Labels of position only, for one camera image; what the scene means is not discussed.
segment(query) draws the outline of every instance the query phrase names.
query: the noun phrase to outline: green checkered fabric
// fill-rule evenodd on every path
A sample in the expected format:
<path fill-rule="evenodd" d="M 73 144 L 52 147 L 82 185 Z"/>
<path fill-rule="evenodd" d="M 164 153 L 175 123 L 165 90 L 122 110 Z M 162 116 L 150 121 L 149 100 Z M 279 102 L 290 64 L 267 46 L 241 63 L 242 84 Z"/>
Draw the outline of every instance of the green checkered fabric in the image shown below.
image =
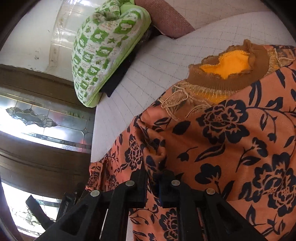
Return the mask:
<path fill-rule="evenodd" d="M 94 107 L 99 90 L 128 56 L 151 23 L 148 12 L 121 0 L 108 0 L 89 16 L 76 35 L 72 52 L 78 99 Z"/>

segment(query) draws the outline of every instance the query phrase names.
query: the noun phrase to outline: silver screw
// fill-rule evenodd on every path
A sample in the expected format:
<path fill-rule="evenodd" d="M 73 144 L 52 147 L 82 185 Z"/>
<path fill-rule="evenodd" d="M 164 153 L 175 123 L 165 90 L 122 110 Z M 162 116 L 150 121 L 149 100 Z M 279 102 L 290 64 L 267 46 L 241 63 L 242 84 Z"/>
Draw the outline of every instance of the silver screw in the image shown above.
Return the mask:
<path fill-rule="evenodd" d="M 180 185 L 180 181 L 179 180 L 172 180 L 172 185 L 173 186 L 179 186 Z"/>
<path fill-rule="evenodd" d="M 97 197 L 97 196 L 99 196 L 100 195 L 100 191 L 99 190 L 93 190 L 92 192 L 91 192 L 91 196 L 92 197 Z"/>
<path fill-rule="evenodd" d="M 133 185 L 135 185 L 135 182 L 132 181 L 132 180 L 129 180 L 129 181 L 126 182 L 126 185 L 127 185 L 128 187 L 132 187 Z"/>
<path fill-rule="evenodd" d="M 206 190 L 206 192 L 207 192 L 207 194 L 209 194 L 209 195 L 214 195 L 214 194 L 215 194 L 215 190 L 214 190 L 213 188 L 208 188 L 208 189 Z"/>

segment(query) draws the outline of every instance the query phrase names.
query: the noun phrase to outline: white wall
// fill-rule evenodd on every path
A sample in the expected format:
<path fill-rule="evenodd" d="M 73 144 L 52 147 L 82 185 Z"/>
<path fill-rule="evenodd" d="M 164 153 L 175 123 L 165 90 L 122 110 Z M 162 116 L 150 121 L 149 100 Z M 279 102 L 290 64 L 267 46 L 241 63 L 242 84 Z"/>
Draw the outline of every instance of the white wall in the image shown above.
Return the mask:
<path fill-rule="evenodd" d="M 49 62 L 50 40 L 62 0 L 41 0 L 11 32 L 0 64 L 44 72 Z"/>

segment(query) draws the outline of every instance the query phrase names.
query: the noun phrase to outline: orange floral garment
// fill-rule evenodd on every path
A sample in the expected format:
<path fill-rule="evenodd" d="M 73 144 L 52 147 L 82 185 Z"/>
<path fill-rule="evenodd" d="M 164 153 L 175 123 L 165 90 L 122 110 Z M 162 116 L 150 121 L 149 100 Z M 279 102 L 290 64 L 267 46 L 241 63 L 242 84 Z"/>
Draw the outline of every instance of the orange floral garment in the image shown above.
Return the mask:
<path fill-rule="evenodd" d="M 290 46 L 265 48 L 295 56 Z M 130 212 L 138 241 L 178 239 L 176 210 L 153 195 L 164 169 L 193 189 L 215 189 L 269 241 L 287 235 L 296 222 L 296 61 L 283 61 L 219 104 L 196 104 L 186 80 L 175 84 L 91 163 L 87 189 L 113 190 L 144 162 L 146 207 Z"/>

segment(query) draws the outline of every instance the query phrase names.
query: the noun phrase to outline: orange inner fabric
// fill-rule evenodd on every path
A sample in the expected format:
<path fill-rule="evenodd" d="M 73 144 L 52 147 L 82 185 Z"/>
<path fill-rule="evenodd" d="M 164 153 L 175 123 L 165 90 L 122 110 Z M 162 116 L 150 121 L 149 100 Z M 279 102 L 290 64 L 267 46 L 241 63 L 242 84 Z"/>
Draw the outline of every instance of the orange inner fabric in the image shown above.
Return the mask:
<path fill-rule="evenodd" d="M 231 74 L 238 74 L 250 69 L 248 58 L 249 53 L 243 50 L 234 50 L 221 55 L 218 64 L 204 64 L 200 68 L 207 73 L 218 74 L 223 79 L 227 79 Z"/>

